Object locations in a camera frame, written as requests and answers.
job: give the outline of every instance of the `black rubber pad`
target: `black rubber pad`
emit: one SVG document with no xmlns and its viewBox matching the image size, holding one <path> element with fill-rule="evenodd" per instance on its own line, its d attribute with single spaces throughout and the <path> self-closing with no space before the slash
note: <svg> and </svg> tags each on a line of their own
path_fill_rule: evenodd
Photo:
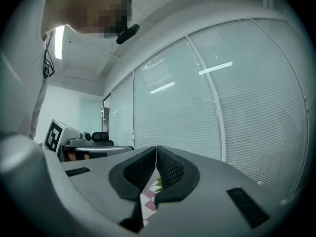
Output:
<svg viewBox="0 0 316 237">
<path fill-rule="evenodd" d="M 89 152 L 89 159 L 97 159 L 97 158 L 102 158 L 102 157 L 107 157 L 108 153 L 107 152 Z"/>
<path fill-rule="evenodd" d="M 155 170 L 155 163 L 156 148 L 150 147 L 114 166 L 109 173 L 110 184 L 120 198 L 138 202 Z"/>
<path fill-rule="evenodd" d="M 242 188 L 233 188 L 227 193 L 253 229 L 269 219 L 269 216 Z"/>
<path fill-rule="evenodd" d="M 76 156 L 76 160 L 85 160 L 84 153 L 82 152 L 76 152 L 75 156 Z"/>
<path fill-rule="evenodd" d="M 162 146 L 157 146 L 157 169 L 161 177 L 162 191 L 155 197 L 156 206 L 163 202 L 181 201 L 198 185 L 198 168 Z"/>
<path fill-rule="evenodd" d="M 133 232 L 138 233 L 144 226 L 143 216 L 140 201 L 135 203 L 135 207 L 130 218 L 124 219 L 119 223 L 122 227 L 125 227 Z"/>
<path fill-rule="evenodd" d="M 83 167 L 83 168 L 76 168 L 76 169 L 72 169 L 72 170 L 67 170 L 66 174 L 70 177 L 70 176 L 84 174 L 84 173 L 87 173 L 89 171 L 91 171 L 89 168 Z"/>
</svg>

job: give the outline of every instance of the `white wall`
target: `white wall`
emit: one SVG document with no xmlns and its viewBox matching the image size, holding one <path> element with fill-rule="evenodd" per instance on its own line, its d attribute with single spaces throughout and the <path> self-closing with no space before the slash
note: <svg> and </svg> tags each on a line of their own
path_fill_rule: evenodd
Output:
<svg viewBox="0 0 316 237">
<path fill-rule="evenodd" d="M 151 28 L 130 47 L 121 63 L 107 76 L 104 96 L 133 69 L 169 43 L 212 25 L 245 18 L 284 19 L 284 16 L 245 0 L 207 1 L 178 11 Z"/>
<path fill-rule="evenodd" d="M 49 85 L 34 140 L 44 142 L 52 119 L 82 132 L 102 129 L 102 97 Z"/>
<path fill-rule="evenodd" d="M 86 79 L 77 76 L 82 76 L 82 74 L 86 75 Z M 104 82 L 101 82 L 101 79 L 99 79 L 99 81 L 90 79 L 89 77 L 92 77 L 91 75 L 94 75 L 94 72 L 79 69 L 67 69 L 66 71 L 54 74 L 49 79 L 49 84 L 73 91 L 102 96 Z"/>
</svg>

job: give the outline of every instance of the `black vent grille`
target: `black vent grille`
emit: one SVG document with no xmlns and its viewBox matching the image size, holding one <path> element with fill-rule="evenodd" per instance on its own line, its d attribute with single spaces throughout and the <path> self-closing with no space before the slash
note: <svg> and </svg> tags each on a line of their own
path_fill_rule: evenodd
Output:
<svg viewBox="0 0 316 237">
<path fill-rule="evenodd" d="M 70 176 L 76 176 L 76 175 L 80 175 L 86 172 L 91 171 L 89 168 L 87 167 L 83 167 L 83 168 L 76 168 L 76 169 L 72 169 L 72 170 L 67 170 L 66 174 L 70 177 Z"/>
<path fill-rule="evenodd" d="M 124 177 L 142 191 L 155 170 L 155 161 L 156 151 L 153 150 L 126 167 Z"/>
<path fill-rule="evenodd" d="M 183 165 L 161 151 L 157 154 L 157 169 L 161 176 L 163 189 L 178 183 L 184 175 Z"/>
<path fill-rule="evenodd" d="M 269 216 L 242 188 L 234 188 L 227 193 L 253 229 L 269 219 Z"/>
</svg>

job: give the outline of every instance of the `ceiling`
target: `ceiling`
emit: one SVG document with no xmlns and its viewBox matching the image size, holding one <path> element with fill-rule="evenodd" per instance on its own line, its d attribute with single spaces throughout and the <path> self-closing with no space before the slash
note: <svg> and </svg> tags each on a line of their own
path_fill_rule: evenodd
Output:
<svg viewBox="0 0 316 237">
<path fill-rule="evenodd" d="M 69 27 L 65 28 L 63 58 L 62 60 L 54 59 L 57 64 L 57 76 L 52 81 L 53 84 L 67 88 L 67 78 L 78 79 L 78 86 L 73 86 L 72 89 L 102 95 L 103 91 L 99 89 L 102 88 L 107 74 L 120 62 L 120 58 L 140 36 L 167 16 L 206 0 L 132 1 L 133 19 L 131 25 L 137 23 L 141 26 L 141 29 L 136 36 L 122 45 L 116 44 L 115 39 L 99 39 L 78 34 Z M 85 85 L 89 85 L 88 88 L 93 88 L 93 85 L 98 86 L 98 90 L 87 91 Z"/>
</svg>

